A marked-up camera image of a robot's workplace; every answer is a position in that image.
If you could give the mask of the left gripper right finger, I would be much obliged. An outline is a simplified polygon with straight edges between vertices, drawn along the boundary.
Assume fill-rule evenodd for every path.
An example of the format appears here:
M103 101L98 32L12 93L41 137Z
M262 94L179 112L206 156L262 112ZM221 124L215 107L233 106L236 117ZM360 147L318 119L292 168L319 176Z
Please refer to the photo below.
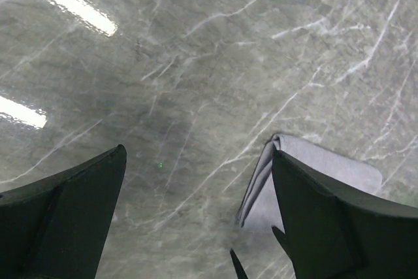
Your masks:
M272 176L297 278L416 278L417 208L333 179L283 151Z

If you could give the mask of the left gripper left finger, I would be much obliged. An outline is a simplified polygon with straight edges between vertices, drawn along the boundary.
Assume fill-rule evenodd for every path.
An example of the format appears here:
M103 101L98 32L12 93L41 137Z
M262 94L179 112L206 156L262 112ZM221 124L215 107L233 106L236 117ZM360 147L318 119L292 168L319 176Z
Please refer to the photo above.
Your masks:
M94 278L127 164L124 146L1 192L2 278Z

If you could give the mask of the grey towel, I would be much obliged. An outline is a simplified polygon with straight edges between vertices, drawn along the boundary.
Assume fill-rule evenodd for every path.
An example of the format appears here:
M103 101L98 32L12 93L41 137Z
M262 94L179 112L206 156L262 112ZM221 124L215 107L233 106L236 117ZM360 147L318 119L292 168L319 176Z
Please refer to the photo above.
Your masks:
M369 164L341 156L302 138L275 134L261 152L236 215L236 222L243 230L268 233L272 226L284 230L272 179L273 153L280 150L366 193L375 195L382 185L382 174Z

